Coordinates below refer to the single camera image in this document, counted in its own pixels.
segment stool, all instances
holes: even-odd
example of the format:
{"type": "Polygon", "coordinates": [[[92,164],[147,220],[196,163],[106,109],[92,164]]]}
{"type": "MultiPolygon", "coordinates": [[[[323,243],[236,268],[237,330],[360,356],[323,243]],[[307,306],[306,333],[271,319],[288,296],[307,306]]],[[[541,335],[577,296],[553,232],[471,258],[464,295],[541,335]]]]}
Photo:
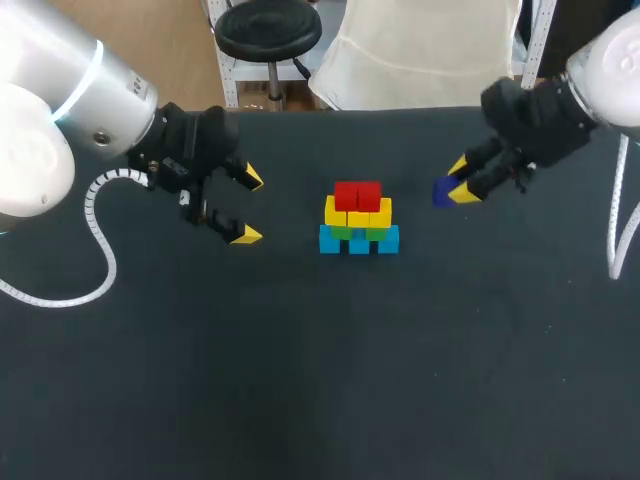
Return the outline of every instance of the stool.
{"type": "Polygon", "coordinates": [[[296,57],[318,43],[322,24],[318,12],[304,0],[250,0],[227,10],[214,31],[218,47],[230,57],[268,64],[269,100],[282,111],[276,62],[293,59],[308,80],[309,71],[296,57]]]}

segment block stack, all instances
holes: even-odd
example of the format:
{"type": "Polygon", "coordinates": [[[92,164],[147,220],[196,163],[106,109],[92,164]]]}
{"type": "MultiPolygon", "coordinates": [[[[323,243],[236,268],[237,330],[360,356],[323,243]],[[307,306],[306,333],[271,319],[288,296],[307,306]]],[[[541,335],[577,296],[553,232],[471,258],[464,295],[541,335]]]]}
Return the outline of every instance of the block stack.
{"type": "Polygon", "coordinates": [[[382,196],[380,182],[336,182],[327,195],[320,253],[394,254],[400,231],[391,225],[391,199],[382,196]]]}

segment black stool seat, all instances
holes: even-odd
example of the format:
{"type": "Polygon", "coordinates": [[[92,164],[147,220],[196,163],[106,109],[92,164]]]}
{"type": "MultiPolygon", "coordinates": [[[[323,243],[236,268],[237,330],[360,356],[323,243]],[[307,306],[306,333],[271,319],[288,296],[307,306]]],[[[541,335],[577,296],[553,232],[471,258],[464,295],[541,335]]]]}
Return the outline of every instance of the black stool seat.
{"type": "Polygon", "coordinates": [[[218,47],[247,62],[281,62],[318,43],[322,24],[304,0],[251,0],[227,10],[216,22],[218,47]]]}

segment robotic arm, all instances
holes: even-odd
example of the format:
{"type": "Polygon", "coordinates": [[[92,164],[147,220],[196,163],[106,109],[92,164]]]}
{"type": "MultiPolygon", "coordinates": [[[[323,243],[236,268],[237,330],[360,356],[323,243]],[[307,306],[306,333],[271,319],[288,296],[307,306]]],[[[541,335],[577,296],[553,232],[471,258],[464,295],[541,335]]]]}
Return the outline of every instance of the robotic arm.
{"type": "Polygon", "coordinates": [[[238,127],[221,107],[157,108],[153,85],[43,0],[0,0],[0,233],[53,208],[71,188],[67,139],[109,159],[126,154],[148,187],[180,193],[184,218],[228,243],[261,235],[206,206],[218,167],[262,186],[235,154],[238,127]]]}
{"type": "Polygon", "coordinates": [[[532,90],[502,78],[482,93],[481,104],[496,135],[436,181],[436,206],[484,201],[508,180],[524,193],[537,167],[552,167],[589,143],[599,125],[640,141],[640,9],[575,53],[558,78],[532,90]],[[495,157],[498,164],[486,168],[495,157]]]}

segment white cable wrap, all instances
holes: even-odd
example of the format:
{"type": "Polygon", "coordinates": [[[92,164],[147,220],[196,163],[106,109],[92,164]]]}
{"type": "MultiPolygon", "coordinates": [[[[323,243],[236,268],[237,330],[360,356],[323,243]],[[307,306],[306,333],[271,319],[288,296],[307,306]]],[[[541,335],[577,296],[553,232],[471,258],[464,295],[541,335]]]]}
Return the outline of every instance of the white cable wrap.
{"type": "Polygon", "coordinates": [[[116,257],[113,254],[113,250],[111,250],[111,246],[109,245],[109,242],[107,242],[107,239],[102,233],[102,230],[100,230],[100,226],[98,225],[98,221],[96,220],[94,205],[96,195],[98,194],[100,189],[110,181],[117,180],[119,178],[133,180],[134,182],[144,187],[146,187],[148,184],[147,175],[137,170],[131,170],[128,168],[109,170],[107,173],[96,178],[91,186],[89,186],[89,190],[87,191],[87,195],[84,200],[84,216],[87,220],[87,225],[89,225],[91,233],[98,242],[98,245],[102,249],[102,252],[104,253],[104,256],[107,260],[107,278],[105,278],[102,285],[100,285],[96,290],[88,293],[87,295],[71,300],[43,300],[42,298],[32,297],[31,295],[27,295],[26,293],[15,289],[3,280],[0,280],[0,290],[7,293],[8,295],[11,295],[16,300],[20,300],[21,302],[28,303],[29,305],[43,308],[76,307],[78,305],[84,305],[85,303],[92,302],[93,300],[104,295],[113,285],[118,269],[116,265],[116,257]]]}
{"type": "Polygon", "coordinates": [[[616,175],[613,182],[613,195],[611,197],[611,211],[609,213],[609,230],[607,232],[607,263],[609,264],[609,277],[617,280],[624,264],[624,258],[631,244],[633,234],[640,224],[640,203],[636,206],[622,231],[618,249],[616,251],[616,230],[618,225],[618,212],[620,209],[620,197],[622,195],[622,183],[624,181],[624,167],[629,149],[629,137],[620,136],[620,147],[618,149],[618,162],[616,165],[616,175]]]}

